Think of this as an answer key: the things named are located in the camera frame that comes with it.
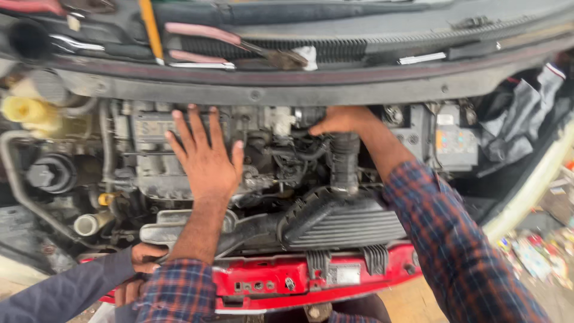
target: air intake hose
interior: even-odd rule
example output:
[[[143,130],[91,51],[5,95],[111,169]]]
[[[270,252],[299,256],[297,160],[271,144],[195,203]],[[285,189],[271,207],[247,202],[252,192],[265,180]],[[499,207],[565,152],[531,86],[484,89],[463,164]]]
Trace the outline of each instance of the air intake hose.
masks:
[[[354,132],[332,134],[331,189],[355,194],[359,190],[357,166],[360,149],[359,135]]]

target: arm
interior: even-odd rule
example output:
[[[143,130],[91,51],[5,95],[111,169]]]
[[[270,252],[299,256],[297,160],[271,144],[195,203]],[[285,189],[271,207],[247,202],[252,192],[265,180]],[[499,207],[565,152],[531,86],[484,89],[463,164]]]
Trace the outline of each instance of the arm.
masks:
[[[0,321],[67,322],[136,271],[152,272],[144,256],[166,252],[143,244],[78,265],[0,302]]]
[[[180,111],[172,115],[182,145],[172,132],[165,135],[188,176],[193,212],[168,261],[146,284],[138,322],[199,322],[213,315],[210,265],[227,204],[243,172],[243,142],[235,143],[231,164],[215,107],[210,109],[211,146],[195,105],[189,105],[188,113],[193,134]]]
[[[360,135],[383,179],[385,200],[418,253],[422,272],[452,322],[546,322],[532,295],[508,270],[464,210],[459,196],[365,107],[329,107],[311,134]]]

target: hand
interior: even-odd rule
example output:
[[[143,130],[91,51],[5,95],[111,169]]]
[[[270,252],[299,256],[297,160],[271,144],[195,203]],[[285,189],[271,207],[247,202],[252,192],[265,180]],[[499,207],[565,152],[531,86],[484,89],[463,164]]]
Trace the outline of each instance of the hand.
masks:
[[[131,265],[136,272],[151,274],[160,267],[159,264],[149,261],[151,257],[163,257],[168,254],[167,249],[140,243],[131,248]]]
[[[122,307],[124,305],[135,302],[144,293],[144,281],[141,279],[132,282],[125,282],[118,286],[115,290],[115,307]]]
[[[166,132],[165,137],[183,165],[195,203],[205,199],[216,199],[218,202],[224,200],[227,203],[239,186],[243,174],[243,142],[237,141],[233,145],[231,164],[223,143],[217,108],[210,108],[211,147],[198,108],[190,104],[188,109],[193,134],[189,132],[183,113],[178,110],[172,112],[183,147],[171,131]]]
[[[365,106],[329,106],[327,115],[309,133],[318,136],[325,132],[355,132],[361,135],[366,125],[380,123],[376,116]]]

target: plaid shirt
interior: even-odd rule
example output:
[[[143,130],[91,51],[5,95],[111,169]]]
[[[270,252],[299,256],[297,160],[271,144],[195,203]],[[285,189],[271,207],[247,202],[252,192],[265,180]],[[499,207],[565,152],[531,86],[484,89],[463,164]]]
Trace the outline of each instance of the plaid shirt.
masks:
[[[548,317],[469,218],[460,196],[417,161],[398,166],[383,197],[396,210],[422,272],[451,322],[548,322]],[[201,322],[213,315],[211,268],[177,259],[154,274],[138,322]],[[333,312],[329,322],[375,319]]]

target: red bumper reinforcement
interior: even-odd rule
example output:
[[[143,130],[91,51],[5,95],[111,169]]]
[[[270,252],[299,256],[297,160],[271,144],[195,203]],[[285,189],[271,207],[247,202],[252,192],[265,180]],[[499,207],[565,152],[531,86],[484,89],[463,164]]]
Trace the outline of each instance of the red bumper reinforcement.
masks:
[[[301,255],[217,260],[215,313],[261,314],[371,294],[420,276],[414,255],[411,244],[395,244],[389,248],[386,272],[369,275],[363,256],[334,253],[329,272],[315,272],[318,279],[310,279],[307,259]],[[113,303],[113,291],[100,300]]]

